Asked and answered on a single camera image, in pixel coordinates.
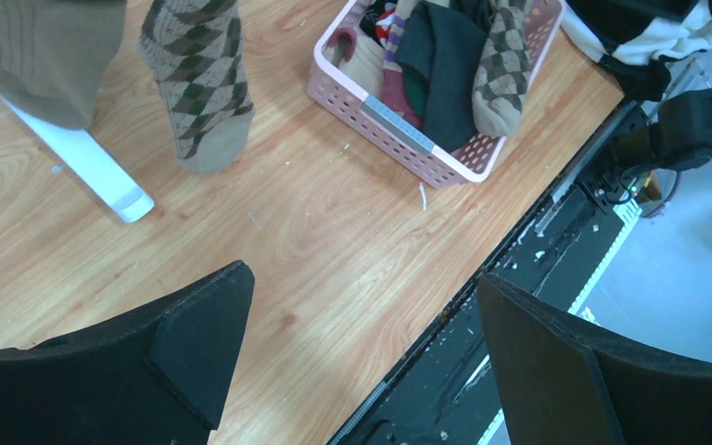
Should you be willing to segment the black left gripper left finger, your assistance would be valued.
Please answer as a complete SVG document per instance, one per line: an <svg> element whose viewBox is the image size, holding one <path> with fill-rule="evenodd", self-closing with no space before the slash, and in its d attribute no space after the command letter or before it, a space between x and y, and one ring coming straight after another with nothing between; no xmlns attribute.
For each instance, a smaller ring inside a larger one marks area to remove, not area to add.
<svg viewBox="0 0 712 445"><path fill-rule="evenodd" d="M235 261L104 322L1 349L0 444L207 443L254 286Z"/></svg>

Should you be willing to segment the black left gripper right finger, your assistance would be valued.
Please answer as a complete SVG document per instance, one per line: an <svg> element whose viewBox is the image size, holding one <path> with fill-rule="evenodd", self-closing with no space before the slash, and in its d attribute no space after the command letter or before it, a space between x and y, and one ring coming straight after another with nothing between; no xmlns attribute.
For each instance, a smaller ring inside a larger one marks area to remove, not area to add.
<svg viewBox="0 0 712 445"><path fill-rule="evenodd" d="M477 303L514 444L712 444L712 362L623 337L496 274Z"/></svg>

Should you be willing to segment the brown argyle sock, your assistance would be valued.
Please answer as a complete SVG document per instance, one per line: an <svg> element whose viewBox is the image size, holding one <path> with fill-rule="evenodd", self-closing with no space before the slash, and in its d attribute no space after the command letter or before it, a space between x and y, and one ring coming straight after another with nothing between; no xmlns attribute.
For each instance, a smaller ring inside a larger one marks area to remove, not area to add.
<svg viewBox="0 0 712 445"><path fill-rule="evenodd" d="M472 88L472 110L479 133L513 134L521 119L531 74L525 19L527 0L490 1L490 27Z"/></svg>
<svg viewBox="0 0 712 445"><path fill-rule="evenodd" d="M243 67L236 0L155 1L138 50L154 72L182 165L228 168L246 147L255 115Z"/></svg>

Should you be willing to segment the beige purple striped sock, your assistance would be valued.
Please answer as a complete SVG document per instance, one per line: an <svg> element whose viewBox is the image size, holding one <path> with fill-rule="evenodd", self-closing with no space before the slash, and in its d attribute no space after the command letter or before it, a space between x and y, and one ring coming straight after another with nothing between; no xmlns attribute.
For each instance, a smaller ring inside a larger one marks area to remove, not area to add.
<svg viewBox="0 0 712 445"><path fill-rule="evenodd" d="M337 28L325 44L323 54L369 95L380 96L385 52L372 37L351 27Z"/></svg>
<svg viewBox="0 0 712 445"><path fill-rule="evenodd" d="M390 22L388 23L388 39L385 43L383 62L383 82L380 99L384 105L409 122L414 128L420 129L422 118L413 111L405 94L402 78L402 68L396 62L396 52L404 34L406 21L411 16L418 0L399 0Z"/></svg>

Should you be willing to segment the dark green sock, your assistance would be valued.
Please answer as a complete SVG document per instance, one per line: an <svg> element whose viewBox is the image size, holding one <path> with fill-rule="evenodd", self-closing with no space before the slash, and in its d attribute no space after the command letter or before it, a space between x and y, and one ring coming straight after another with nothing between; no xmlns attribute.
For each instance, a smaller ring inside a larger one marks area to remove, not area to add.
<svg viewBox="0 0 712 445"><path fill-rule="evenodd" d="M410 67L402 69L404 93L412 111L421 118L426 116L429 79Z"/></svg>

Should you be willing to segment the black sock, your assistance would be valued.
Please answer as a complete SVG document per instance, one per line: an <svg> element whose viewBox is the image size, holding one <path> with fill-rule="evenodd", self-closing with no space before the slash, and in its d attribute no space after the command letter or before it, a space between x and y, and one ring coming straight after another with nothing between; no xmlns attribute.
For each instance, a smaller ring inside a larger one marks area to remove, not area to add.
<svg viewBox="0 0 712 445"><path fill-rule="evenodd" d="M487 36L465 13L421 1L396 50L402 72L426 89L422 132L448 152L477 134L471 91Z"/></svg>

